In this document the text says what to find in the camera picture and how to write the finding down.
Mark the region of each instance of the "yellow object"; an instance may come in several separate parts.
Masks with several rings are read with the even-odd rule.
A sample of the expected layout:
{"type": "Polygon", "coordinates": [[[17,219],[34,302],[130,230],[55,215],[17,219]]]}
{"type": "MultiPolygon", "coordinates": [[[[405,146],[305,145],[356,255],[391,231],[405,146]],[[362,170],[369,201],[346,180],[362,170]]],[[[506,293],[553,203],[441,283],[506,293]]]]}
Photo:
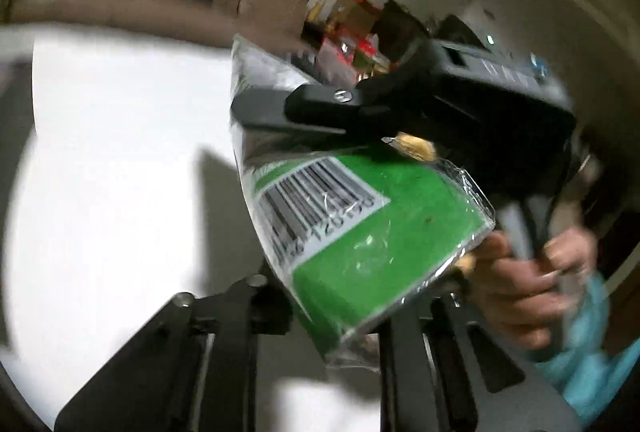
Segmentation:
{"type": "Polygon", "coordinates": [[[309,9],[309,12],[306,14],[306,21],[313,23],[317,22],[318,16],[324,8],[324,4],[324,0],[319,0],[318,2],[316,2],[316,4],[311,9],[309,9]]]}
{"type": "Polygon", "coordinates": [[[418,161],[435,161],[438,157],[433,143],[425,139],[400,132],[396,142],[405,153],[418,161]]]}
{"type": "Polygon", "coordinates": [[[474,253],[466,253],[462,257],[458,259],[456,262],[456,268],[462,271],[463,275],[469,276],[473,273],[474,266],[476,265],[476,258],[474,257],[474,253]]]}

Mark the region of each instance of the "black plastic tool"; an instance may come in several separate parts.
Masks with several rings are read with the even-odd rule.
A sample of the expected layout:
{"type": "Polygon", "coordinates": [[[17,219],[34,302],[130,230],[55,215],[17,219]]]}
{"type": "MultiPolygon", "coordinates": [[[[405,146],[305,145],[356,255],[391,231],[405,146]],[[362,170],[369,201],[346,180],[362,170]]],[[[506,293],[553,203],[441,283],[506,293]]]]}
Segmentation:
{"type": "MultiPolygon", "coordinates": [[[[432,40],[403,66],[354,90],[304,84],[293,92],[248,88],[232,114],[245,129],[304,138],[319,150],[372,144],[405,132],[446,149],[492,200],[515,258],[542,256],[551,212],[572,167],[572,103],[548,71],[514,66],[485,50],[432,40]]],[[[558,288],[574,291],[574,275],[558,288]]],[[[569,318],[551,324],[564,348],[569,318]]]]}

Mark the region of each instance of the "cardboard box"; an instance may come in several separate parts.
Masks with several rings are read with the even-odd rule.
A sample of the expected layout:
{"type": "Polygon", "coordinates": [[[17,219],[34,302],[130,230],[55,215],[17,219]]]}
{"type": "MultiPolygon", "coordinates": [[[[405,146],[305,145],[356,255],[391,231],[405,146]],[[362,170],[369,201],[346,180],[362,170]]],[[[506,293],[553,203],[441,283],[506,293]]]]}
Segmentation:
{"type": "Polygon", "coordinates": [[[379,14],[380,10],[368,0],[337,0],[328,20],[343,25],[359,38],[366,38],[379,14]]]}

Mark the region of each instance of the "black handle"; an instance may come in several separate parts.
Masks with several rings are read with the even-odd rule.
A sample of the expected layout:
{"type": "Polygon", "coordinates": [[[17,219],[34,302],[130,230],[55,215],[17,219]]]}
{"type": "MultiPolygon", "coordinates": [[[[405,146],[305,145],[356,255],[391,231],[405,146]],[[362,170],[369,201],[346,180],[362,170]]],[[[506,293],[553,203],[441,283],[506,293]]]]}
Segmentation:
{"type": "MultiPolygon", "coordinates": [[[[544,245],[549,237],[549,214],[551,200],[542,195],[532,195],[524,201],[511,201],[496,210],[496,219],[502,230],[507,234],[514,258],[518,260],[537,259],[542,256],[544,245]]],[[[562,277],[573,275],[563,273],[562,277]]],[[[568,294],[571,282],[561,278],[556,290],[568,294]]],[[[564,350],[568,333],[573,321],[571,314],[565,314],[562,319],[555,320],[549,325],[551,342],[543,349],[529,352],[534,362],[546,362],[564,350]]]]}

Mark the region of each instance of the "blue cloth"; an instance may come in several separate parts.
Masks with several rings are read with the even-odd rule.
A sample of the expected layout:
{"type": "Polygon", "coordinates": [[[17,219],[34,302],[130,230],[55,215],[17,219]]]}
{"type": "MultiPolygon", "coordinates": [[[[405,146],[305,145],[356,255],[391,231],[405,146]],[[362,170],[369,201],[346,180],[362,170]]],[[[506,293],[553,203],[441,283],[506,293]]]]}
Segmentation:
{"type": "Polygon", "coordinates": [[[564,352],[537,364],[586,428],[611,402],[640,357],[640,338],[609,359],[600,349],[607,330],[609,301],[602,278],[592,275],[564,352]]]}

